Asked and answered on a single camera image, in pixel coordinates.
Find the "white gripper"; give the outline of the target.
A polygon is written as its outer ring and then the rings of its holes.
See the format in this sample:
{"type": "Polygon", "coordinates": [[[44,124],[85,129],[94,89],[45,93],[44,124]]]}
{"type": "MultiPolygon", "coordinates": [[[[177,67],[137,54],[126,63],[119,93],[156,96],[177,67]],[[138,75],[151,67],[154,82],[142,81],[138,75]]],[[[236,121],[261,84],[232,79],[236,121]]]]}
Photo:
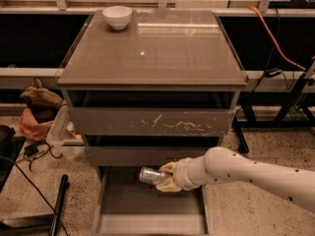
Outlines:
{"type": "Polygon", "coordinates": [[[157,189],[165,193],[175,193],[181,190],[190,191],[194,189],[194,184],[188,175],[188,163],[190,159],[180,159],[176,163],[168,162],[161,166],[159,171],[165,174],[172,174],[173,178],[169,177],[157,185],[157,189]]]}

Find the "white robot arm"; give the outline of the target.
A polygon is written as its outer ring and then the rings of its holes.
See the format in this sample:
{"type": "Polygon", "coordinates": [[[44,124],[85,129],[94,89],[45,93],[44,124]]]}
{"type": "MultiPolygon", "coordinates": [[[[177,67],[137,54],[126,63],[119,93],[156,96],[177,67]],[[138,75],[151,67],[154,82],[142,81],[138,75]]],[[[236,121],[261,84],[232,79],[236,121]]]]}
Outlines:
{"type": "Polygon", "coordinates": [[[161,192],[190,191],[206,184],[250,183],[296,206],[315,212],[315,172],[248,159],[228,148],[212,147],[203,156],[169,162],[161,192]]]}

